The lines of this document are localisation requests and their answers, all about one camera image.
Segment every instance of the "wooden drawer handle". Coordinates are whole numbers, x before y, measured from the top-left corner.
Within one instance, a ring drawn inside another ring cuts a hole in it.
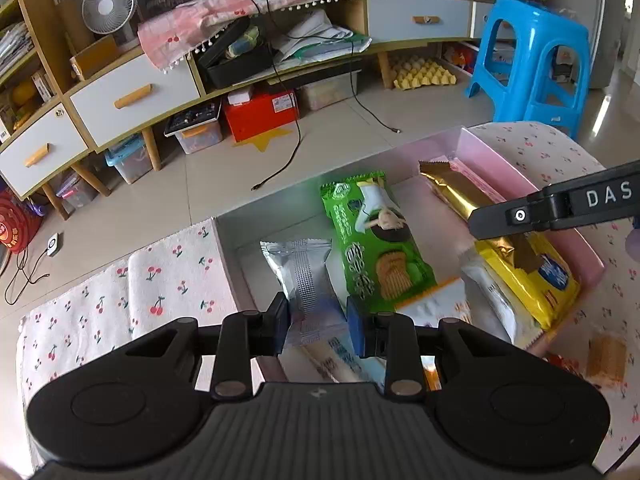
[[[433,23],[440,23],[439,16],[414,16],[414,23],[419,25],[432,25]]]
[[[193,128],[190,128],[189,130],[185,130],[182,132],[182,136],[187,139],[188,137],[193,137],[196,135],[199,135],[201,133],[204,133],[207,131],[207,124],[202,124],[201,126],[194,126]]]
[[[49,153],[49,143],[42,146],[37,152],[33,153],[33,155],[31,155],[27,160],[25,160],[24,161],[25,167],[30,168],[37,162],[40,162],[45,157],[45,155],[47,155],[47,153]]]
[[[113,102],[113,106],[115,106],[118,110],[120,110],[125,106],[132,105],[136,101],[140,101],[140,99],[142,99],[143,97],[146,97],[149,94],[151,94],[152,90],[153,90],[153,85],[151,83],[149,83],[148,85],[144,85],[138,88],[137,90],[134,90],[130,94],[127,94],[124,97],[121,97],[120,99],[115,100]]]

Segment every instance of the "red box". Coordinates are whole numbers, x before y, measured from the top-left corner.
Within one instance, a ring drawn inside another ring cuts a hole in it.
[[[298,104],[293,90],[273,95],[260,92],[241,105],[230,105],[225,100],[223,109],[236,142],[298,118]]]

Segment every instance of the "green snack packet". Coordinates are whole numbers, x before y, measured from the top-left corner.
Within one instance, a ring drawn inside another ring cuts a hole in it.
[[[320,193],[338,234],[347,291],[370,312],[393,311],[436,285],[382,171],[324,184]]]

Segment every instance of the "fridge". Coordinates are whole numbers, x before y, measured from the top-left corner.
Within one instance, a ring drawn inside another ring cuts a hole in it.
[[[547,0],[554,10],[567,9],[589,31],[591,51],[590,88],[609,85],[620,50],[625,0]]]

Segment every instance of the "wooden leg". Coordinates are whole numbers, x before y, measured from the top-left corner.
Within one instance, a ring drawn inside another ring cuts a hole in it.
[[[42,190],[44,191],[44,194],[47,195],[47,198],[54,209],[60,214],[60,216],[62,216],[62,219],[66,220],[69,218],[69,213],[66,212],[65,207],[62,205],[62,201],[53,192],[53,189],[51,189],[48,182],[46,184],[42,184]]]
[[[391,67],[389,66],[388,54],[386,52],[379,52],[378,62],[380,63],[380,72],[382,73],[382,84],[386,89],[393,88],[394,82],[391,79]]]
[[[150,126],[142,128],[142,136],[145,139],[146,150],[149,152],[149,158],[151,159],[154,170],[162,170],[162,162],[160,161],[160,155],[158,155],[158,146],[156,146],[154,131]]]
[[[71,165],[71,168],[84,179],[89,186],[93,187],[102,196],[109,196],[111,190],[106,187],[91,171],[82,166],[79,162]]]

